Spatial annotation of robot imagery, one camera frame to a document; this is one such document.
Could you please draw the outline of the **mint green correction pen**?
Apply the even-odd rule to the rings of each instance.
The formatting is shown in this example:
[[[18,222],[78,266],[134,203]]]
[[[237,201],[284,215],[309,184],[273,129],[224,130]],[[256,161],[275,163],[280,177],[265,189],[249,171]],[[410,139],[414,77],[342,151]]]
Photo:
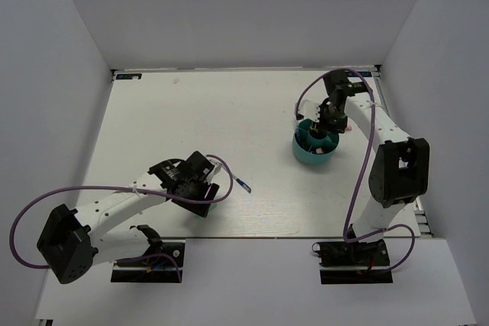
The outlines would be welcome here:
[[[212,211],[216,210],[217,208],[218,208],[218,205],[217,205],[216,203],[211,204],[211,205],[209,206],[209,210],[208,210],[207,214],[209,215],[209,214],[210,214]],[[195,218],[196,220],[205,219],[205,217],[202,217],[202,216],[199,216],[199,215],[194,215],[194,218]]]

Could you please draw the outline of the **green clear gel pen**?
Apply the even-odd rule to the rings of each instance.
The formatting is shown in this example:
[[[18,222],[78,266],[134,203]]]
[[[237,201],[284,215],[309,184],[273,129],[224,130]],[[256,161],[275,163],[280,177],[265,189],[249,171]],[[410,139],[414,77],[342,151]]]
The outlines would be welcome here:
[[[295,135],[299,135],[299,128],[300,128],[300,122],[301,120],[298,119],[296,115],[293,115],[293,133]]]

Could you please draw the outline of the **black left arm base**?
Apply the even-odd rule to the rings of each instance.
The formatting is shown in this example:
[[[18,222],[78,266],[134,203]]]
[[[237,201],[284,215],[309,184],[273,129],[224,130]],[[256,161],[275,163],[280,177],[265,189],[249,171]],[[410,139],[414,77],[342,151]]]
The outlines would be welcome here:
[[[116,263],[111,283],[179,284],[183,280],[185,240],[164,240],[149,250],[151,257],[133,262]]]

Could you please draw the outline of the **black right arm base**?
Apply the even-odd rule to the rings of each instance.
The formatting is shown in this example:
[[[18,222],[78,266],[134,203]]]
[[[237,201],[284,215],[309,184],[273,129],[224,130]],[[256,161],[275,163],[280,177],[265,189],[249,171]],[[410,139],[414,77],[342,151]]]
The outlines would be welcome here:
[[[390,258],[384,240],[347,244],[315,242],[322,285],[367,285],[393,283]]]

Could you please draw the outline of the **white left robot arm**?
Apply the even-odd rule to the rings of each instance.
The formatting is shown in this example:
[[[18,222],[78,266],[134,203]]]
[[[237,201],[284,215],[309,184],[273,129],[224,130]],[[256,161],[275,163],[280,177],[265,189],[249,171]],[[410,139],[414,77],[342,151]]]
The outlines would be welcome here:
[[[222,168],[216,158],[192,153],[186,160],[164,160],[150,167],[127,191],[88,205],[54,208],[37,241],[47,265],[61,284],[69,284],[91,266],[124,258],[139,258],[152,264],[160,259],[161,240],[146,224],[131,224],[118,233],[120,224],[143,211],[172,201],[204,218],[209,213],[219,185],[212,180]]]

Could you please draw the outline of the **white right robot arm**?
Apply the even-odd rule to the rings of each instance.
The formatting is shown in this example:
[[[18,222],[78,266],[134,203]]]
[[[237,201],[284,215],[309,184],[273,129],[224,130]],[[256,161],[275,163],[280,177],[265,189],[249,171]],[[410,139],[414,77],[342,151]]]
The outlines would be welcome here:
[[[373,253],[372,242],[391,231],[392,220],[403,208],[425,194],[428,188],[430,146],[424,138],[403,131],[374,100],[373,90],[353,69],[334,69],[323,77],[328,95],[320,121],[332,123],[348,118],[368,139],[348,207],[343,238],[346,257],[364,263]],[[368,175],[370,197],[360,216],[352,212],[371,154],[374,160]]]

